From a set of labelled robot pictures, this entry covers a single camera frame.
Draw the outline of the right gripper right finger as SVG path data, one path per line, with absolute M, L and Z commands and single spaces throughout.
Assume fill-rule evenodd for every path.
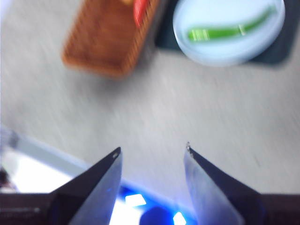
M 200 225 L 262 225 L 260 194 L 186 144 L 186 183 Z

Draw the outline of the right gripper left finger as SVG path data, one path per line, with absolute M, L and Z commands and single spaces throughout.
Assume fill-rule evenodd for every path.
M 51 225 L 107 225 L 120 188 L 122 152 L 118 147 L 85 172 L 52 191 Z

